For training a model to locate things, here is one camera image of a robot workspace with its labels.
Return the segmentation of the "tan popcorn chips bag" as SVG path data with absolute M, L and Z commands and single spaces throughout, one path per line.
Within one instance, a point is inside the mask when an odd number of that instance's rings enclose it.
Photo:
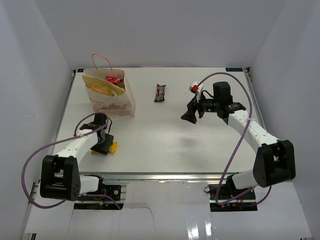
M 107 80 L 103 80 L 102 78 L 83 75 L 82 79 L 88 89 L 109 97 L 123 95 L 126 91 L 124 88 L 110 83 Z

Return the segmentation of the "small pink candy packet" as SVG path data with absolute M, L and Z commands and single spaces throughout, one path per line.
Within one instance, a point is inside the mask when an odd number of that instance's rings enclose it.
M 116 84 L 120 84 L 120 83 L 122 83 L 124 81 L 123 78 L 120 78 L 120 77 L 117 77 L 117 76 L 106 76 L 105 78 L 109 83 L 115 84 L 115 85 Z

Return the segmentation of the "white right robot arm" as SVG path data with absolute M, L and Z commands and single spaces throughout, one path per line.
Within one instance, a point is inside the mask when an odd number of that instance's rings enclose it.
M 203 85 L 197 81 L 191 83 L 189 90 L 195 94 L 187 104 L 187 112 L 182 120 L 195 124 L 196 115 L 216 113 L 228 126 L 239 134 L 254 150 L 256 156 L 253 168 L 236 173 L 227 178 L 226 195 L 236 200 L 243 195 L 244 189 L 260 186 L 266 188 L 296 177 L 294 146 L 289 140 L 279 140 L 268 133 L 239 102 L 234 102 L 228 82 L 213 84 L 213 95 L 206 98 Z

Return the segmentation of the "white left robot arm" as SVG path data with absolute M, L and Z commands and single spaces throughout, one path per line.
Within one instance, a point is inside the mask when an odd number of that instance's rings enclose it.
M 76 201 L 87 193 L 96 200 L 105 196 L 106 187 L 101 184 L 101 177 L 80 174 L 79 164 L 90 151 L 100 155 L 115 152 L 114 136 L 106 131 L 108 121 L 105 113 L 96 113 L 93 121 L 83 124 L 75 132 L 75 139 L 63 150 L 44 157 L 40 178 L 41 197 Z

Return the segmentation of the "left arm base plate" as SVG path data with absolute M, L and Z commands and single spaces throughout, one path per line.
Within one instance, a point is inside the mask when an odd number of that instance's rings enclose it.
M 107 200 L 106 197 L 101 195 L 107 195 L 111 197 L 114 201 L 119 201 L 121 199 L 122 186 L 115 184 L 100 184 L 98 189 L 93 192 L 88 192 L 78 197 L 78 201 L 101 201 Z

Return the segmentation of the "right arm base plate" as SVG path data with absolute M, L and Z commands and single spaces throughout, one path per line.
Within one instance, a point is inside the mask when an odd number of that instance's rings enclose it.
M 212 201 L 214 201 L 216 199 L 217 190 L 218 190 L 218 184 L 209 184 L 204 188 L 204 192 L 206 194 L 209 194 L 209 199 Z M 237 195 L 240 195 L 244 191 L 245 191 L 244 189 L 232 190 L 223 184 L 220 187 L 220 191 L 219 191 L 217 199 L 219 202 L 227 201 L 231 198 L 234 198 Z M 244 201 L 244 200 L 254 202 L 256 200 L 255 192 L 253 190 L 251 190 L 251 191 L 247 192 L 246 194 L 241 195 L 238 198 L 235 198 L 234 200 L 232 200 L 232 202 L 239 204 L 241 201 Z

